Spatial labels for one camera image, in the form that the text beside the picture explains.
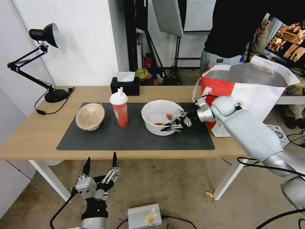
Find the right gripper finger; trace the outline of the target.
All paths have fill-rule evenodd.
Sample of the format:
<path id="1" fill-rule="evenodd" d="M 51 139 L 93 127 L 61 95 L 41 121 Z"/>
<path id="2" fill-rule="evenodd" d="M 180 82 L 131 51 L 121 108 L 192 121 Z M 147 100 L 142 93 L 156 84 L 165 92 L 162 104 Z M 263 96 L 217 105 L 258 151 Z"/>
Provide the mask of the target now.
<path id="1" fill-rule="evenodd" d="M 168 123 L 164 124 L 164 126 L 182 126 L 181 124 L 181 116 L 180 115 L 172 115 L 166 114 L 166 118 L 168 119 Z"/>
<path id="2" fill-rule="evenodd" d="M 185 132 L 187 128 L 188 126 L 184 123 L 178 123 L 178 124 L 167 123 L 164 125 L 164 128 L 161 129 L 161 132 L 169 132 L 169 131 Z"/>

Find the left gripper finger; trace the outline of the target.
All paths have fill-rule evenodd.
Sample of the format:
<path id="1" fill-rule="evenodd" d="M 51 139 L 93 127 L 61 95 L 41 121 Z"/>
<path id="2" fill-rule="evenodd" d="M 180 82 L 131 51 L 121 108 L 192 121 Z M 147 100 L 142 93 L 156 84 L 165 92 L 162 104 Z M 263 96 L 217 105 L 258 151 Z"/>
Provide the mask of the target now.
<path id="1" fill-rule="evenodd" d="M 109 184 L 111 181 L 115 183 L 120 173 L 121 169 L 119 168 L 119 161 L 117 159 L 116 152 L 114 152 L 112 159 L 112 169 L 106 174 L 101 183 Z"/>
<path id="2" fill-rule="evenodd" d="M 82 170 L 81 175 L 78 176 L 78 180 L 85 179 L 85 178 L 89 177 L 90 167 L 91 167 L 91 158 L 88 157 L 86 163 L 83 166 L 83 170 Z"/>

